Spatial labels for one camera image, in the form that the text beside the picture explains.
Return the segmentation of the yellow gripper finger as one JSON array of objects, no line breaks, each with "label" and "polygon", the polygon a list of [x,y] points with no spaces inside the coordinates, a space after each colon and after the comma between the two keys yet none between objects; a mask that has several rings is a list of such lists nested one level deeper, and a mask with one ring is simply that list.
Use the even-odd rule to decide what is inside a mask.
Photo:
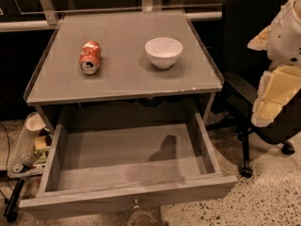
[{"label": "yellow gripper finger", "polygon": [[257,127],[268,126],[300,89],[300,67],[281,65],[272,72],[264,72],[252,109],[252,123]]},{"label": "yellow gripper finger", "polygon": [[266,26],[257,36],[249,41],[247,47],[255,51],[266,51],[270,26]]}]

